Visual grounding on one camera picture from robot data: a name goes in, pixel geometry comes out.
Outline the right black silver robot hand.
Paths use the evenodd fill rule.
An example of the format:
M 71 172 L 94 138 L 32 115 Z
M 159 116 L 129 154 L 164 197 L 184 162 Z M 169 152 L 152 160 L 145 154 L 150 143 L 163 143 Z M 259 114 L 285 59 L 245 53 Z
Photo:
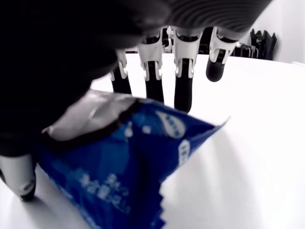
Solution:
M 206 76 L 228 57 L 268 0 L 3 0 L 0 3 L 0 177 L 21 200 L 36 188 L 32 143 L 93 80 L 138 46 L 146 78 L 161 67 L 162 28 L 174 27 L 177 109 L 189 111 L 190 77 L 203 31 L 213 29 Z

